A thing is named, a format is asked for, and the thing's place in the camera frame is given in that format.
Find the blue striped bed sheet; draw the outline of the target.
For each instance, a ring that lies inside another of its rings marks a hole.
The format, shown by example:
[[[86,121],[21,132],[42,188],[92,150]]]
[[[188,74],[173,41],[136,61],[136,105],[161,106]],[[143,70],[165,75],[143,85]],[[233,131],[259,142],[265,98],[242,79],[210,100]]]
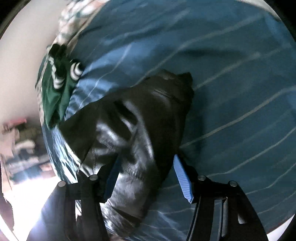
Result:
[[[84,66],[63,121],[161,71],[190,73],[194,97],[178,155],[214,182],[236,181],[265,233],[295,215],[295,40],[267,11],[240,1],[108,1],[67,46]],[[56,175],[77,183],[80,160],[59,126],[43,127]],[[187,240],[195,204],[172,165],[126,238]]]

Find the green striped track jacket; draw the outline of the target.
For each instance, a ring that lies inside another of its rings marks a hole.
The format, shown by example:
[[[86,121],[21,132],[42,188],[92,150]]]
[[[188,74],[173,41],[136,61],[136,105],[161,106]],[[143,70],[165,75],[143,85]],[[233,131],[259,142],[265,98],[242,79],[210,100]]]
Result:
[[[41,124],[53,129],[64,119],[72,93],[84,72],[83,64],[70,59],[65,45],[53,44],[41,63],[35,89]]]

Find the black leather jacket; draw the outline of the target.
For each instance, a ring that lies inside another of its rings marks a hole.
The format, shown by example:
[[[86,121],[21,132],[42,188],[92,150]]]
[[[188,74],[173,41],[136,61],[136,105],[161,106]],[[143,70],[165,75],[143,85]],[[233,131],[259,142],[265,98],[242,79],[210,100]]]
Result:
[[[108,233],[126,238],[144,219],[173,165],[194,92],[190,73],[161,71],[92,102],[59,126],[86,176],[120,161],[101,205]]]

